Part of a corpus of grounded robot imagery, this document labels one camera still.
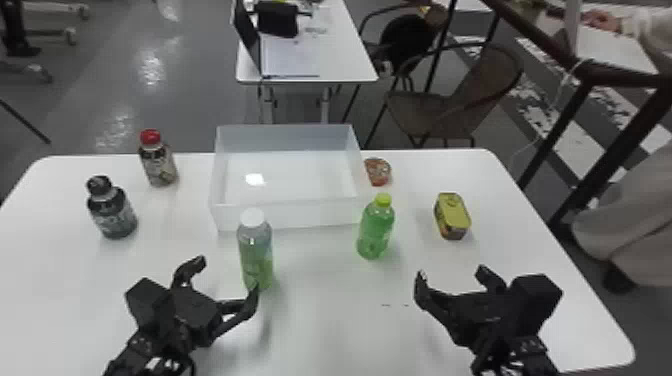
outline plastic bottle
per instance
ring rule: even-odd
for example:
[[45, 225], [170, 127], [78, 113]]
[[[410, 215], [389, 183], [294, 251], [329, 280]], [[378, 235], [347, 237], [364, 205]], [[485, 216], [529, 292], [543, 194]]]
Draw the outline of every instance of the plastic bottle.
[[271, 226], [266, 222], [264, 212], [260, 209], [246, 209], [240, 215], [236, 237], [243, 282], [248, 290], [252, 290], [257, 283], [261, 290], [271, 286], [273, 281], [271, 234]]
[[112, 186], [107, 176], [94, 176], [86, 182], [91, 197], [86, 201], [91, 217], [103, 235], [110, 239], [123, 238], [138, 227], [126, 193]]
[[392, 196], [378, 193], [362, 213], [357, 252], [367, 260], [379, 258], [387, 249], [394, 225], [394, 209], [391, 204]]
[[149, 184], [163, 187], [177, 180], [177, 168], [170, 147], [161, 141], [161, 134], [156, 129], [145, 129], [140, 132], [140, 148], [138, 148], [142, 167], [145, 169]]

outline canned food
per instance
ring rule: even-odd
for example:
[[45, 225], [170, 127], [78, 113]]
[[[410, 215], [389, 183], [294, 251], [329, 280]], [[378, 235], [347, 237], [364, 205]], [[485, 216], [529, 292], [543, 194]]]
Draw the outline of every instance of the canned food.
[[371, 185], [374, 187], [383, 186], [390, 180], [392, 167], [386, 160], [367, 158], [364, 160], [364, 166], [366, 167], [366, 173], [369, 175], [369, 180], [371, 180]]
[[434, 217], [441, 236], [448, 240], [462, 239], [471, 227], [467, 208], [457, 193], [439, 193], [434, 204]]

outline white plastic bin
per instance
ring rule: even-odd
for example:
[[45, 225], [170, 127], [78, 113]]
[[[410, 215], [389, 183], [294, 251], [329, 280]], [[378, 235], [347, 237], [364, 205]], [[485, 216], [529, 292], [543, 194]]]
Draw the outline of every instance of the white plastic bin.
[[248, 207], [276, 229], [356, 223], [372, 196], [350, 125], [217, 127], [209, 200], [220, 231]]

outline green bottle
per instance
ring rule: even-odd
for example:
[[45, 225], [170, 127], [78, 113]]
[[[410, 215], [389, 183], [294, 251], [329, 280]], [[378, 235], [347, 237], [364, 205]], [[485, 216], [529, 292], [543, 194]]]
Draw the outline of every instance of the green bottle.
[[240, 226], [236, 236], [243, 282], [248, 290], [252, 290], [257, 284], [261, 290], [271, 286], [273, 281], [271, 234], [271, 226], [266, 222], [263, 211], [250, 208], [240, 215]]
[[357, 252], [367, 260], [375, 260], [387, 249], [394, 225], [392, 196], [378, 193], [376, 198], [364, 209], [359, 224]]

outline floor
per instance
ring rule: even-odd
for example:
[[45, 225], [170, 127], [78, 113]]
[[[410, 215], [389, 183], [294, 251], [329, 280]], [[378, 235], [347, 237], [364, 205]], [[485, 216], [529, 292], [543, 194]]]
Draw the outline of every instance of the floor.
[[[368, 12], [395, 1], [346, 0], [346, 3], [355, 23], [359, 23]], [[483, 34], [490, 16], [478, 6], [478, 1], [466, 3], [475, 4], [473, 8], [465, 6], [474, 11], [456, 17], [453, 33], [464, 37]], [[641, 4], [670, 5], [669, 0]], [[76, 26], [79, 44], [71, 47], [59, 38], [34, 39], [34, 44], [44, 49], [34, 62], [43, 64], [54, 75], [53, 84], [0, 74], [0, 98], [14, 105], [53, 140], [52, 145], [41, 143], [0, 112], [0, 197], [10, 192], [30, 163], [46, 155], [132, 153], [137, 147], [138, 131], [147, 127], [161, 129], [176, 151], [211, 151], [216, 126], [258, 122], [256, 89], [241, 87], [233, 77], [237, 37], [228, 25], [228, 1], [158, 0], [155, 5], [151, 1], [91, 0], [90, 5], [93, 15], [88, 21], [65, 15], [27, 16], [29, 27]], [[365, 37], [375, 40], [385, 22], [385, 19], [372, 22]], [[547, 67], [543, 56], [535, 56], [508, 25], [501, 25], [496, 39], [527, 53], [526, 74], [538, 86], [536, 92], [554, 91], [559, 78]], [[464, 54], [444, 55], [434, 90], [449, 93], [466, 72], [465, 61], [468, 56]], [[424, 77], [426, 71], [427, 66], [421, 65], [416, 76]], [[349, 118], [360, 140], [367, 136], [388, 85], [382, 82], [362, 90]], [[346, 87], [335, 98], [332, 119], [340, 119], [351, 90]], [[641, 97], [618, 94], [635, 105]], [[280, 122], [319, 119], [314, 93], [292, 96], [280, 93], [279, 102]], [[521, 153], [512, 167], [510, 157], [529, 143], [537, 129], [529, 126], [534, 120], [526, 123], [524, 116], [516, 112], [518, 102], [511, 103], [496, 108], [475, 136], [478, 146], [492, 150], [517, 176], [534, 148]], [[608, 141], [608, 137], [599, 134], [591, 136], [601, 145]], [[410, 147], [387, 116], [372, 146]], [[557, 154], [561, 157], [559, 163], [545, 164], [526, 190], [544, 218], [567, 195], [572, 176], [573, 179], [580, 176], [580, 167], [577, 169], [571, 161], [563, 159], [562, 151]], [[666, 332], [672, 326], [672, 290], [641, 288], [626, 296], [611, 295], [600, 286], [602, 265], [571, 247], [567, 247], [567, 252], [637, 350], [637, 360], [632, 366], [600, 374], [660, 374], [666, 365]]]

